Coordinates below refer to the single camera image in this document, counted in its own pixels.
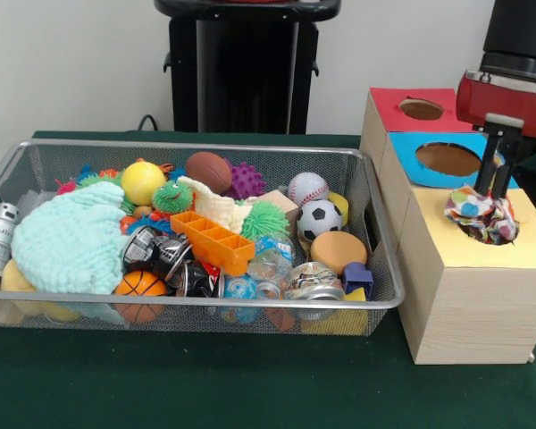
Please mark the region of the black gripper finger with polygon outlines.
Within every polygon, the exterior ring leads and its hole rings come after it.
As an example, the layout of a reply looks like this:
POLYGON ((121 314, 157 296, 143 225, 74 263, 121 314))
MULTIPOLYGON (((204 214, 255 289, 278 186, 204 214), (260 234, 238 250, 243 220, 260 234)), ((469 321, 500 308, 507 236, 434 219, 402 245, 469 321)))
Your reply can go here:
POLYGON ((483 153, 481 167, 474 183, 474 190, 476 192, 488 192, 490 189, 490 185, 497 169, 494 158, 500 140, 500 130, 492 131, 487 138, 487 144, 483 153))
POLYGON ((519 156, 521 141, 504 137, 498 143, 497 153, 503 158, 504 163, 497 168, 492 186, 492 198, 505 198, 508 190, 512 171, 516 158, 519 156))

